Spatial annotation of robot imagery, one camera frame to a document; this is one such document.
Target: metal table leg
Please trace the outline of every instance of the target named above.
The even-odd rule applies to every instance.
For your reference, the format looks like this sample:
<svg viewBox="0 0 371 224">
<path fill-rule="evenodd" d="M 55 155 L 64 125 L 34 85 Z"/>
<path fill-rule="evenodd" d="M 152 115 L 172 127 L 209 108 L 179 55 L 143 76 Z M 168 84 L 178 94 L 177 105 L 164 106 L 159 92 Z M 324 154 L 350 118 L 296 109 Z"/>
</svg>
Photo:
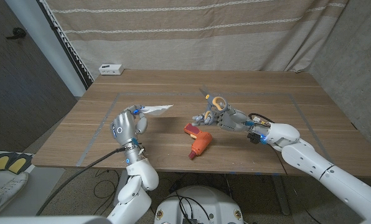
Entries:
<svg viewBox="0 0 371 224">
<path fill-rule="evenodd" d="M 271 176 L 274 182 L 275 192 L 277 193 L 277 198 L 279 205 L 281 207 L 281 213 L 283 215 L 291 214 L 291 210 L 289 209 L 288 199 L 286 198 L 284 183 L 281 176 L 275 175 Z"/>
</svg>

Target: door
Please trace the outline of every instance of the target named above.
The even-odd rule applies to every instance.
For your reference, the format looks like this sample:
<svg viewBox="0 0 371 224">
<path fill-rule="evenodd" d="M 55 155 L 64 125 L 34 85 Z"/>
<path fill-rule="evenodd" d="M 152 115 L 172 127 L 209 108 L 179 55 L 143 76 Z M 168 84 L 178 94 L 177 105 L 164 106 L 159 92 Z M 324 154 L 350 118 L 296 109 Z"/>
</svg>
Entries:
<svg viewBox="0 0 371 224">
<path fill-rule="evenodd" d="M 25 28 L 0 0 L 0 151 L 21 152 L 66 115 L 76 99 Z"/>
</svg>

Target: gray wall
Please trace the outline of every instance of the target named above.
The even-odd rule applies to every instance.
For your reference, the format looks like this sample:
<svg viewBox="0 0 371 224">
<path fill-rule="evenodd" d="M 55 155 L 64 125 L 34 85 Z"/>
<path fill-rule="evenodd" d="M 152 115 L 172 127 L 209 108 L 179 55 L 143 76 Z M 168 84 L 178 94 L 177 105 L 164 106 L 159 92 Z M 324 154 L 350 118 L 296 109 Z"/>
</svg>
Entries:
<svg viewBox="0 0 371 224">
<path fill-rule="evenodd" d="M 371 143 L 371 1 L 349 1 L 306 70 Z"/>
</svg>

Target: white paper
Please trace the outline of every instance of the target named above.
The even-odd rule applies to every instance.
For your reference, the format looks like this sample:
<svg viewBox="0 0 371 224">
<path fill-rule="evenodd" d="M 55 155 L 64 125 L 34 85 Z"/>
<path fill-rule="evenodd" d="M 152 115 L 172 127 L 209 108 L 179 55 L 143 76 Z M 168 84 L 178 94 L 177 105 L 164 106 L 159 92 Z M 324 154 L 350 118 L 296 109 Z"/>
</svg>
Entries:
<svg viewBox="0 0 371 224">
<path fill-rule="evenodd" d="M 161 115 L 163 112 L 165 112 L 167 109 L 169 109 L 173 105 L 164 105 L 164 106 L 146 106 L 141 109 L 141 112 L 145 114 L 150 114 L 150 115 Z"/>
</svg>

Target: blue light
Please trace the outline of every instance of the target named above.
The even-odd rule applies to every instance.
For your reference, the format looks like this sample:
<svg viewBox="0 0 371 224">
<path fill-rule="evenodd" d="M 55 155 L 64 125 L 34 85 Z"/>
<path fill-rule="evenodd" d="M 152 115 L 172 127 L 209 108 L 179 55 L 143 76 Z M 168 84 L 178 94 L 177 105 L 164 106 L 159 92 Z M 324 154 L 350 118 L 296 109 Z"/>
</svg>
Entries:
<svg viewBox="0 0 371 224">
<path fill-rule="evenodd" d="M 266 142 L 266 136 L 264 136 L 264 135 L 261 135 L 260 136 L 260 142 L 262 143 L 262 144 L 267 144 L 267 142 Z"/>
</svg>

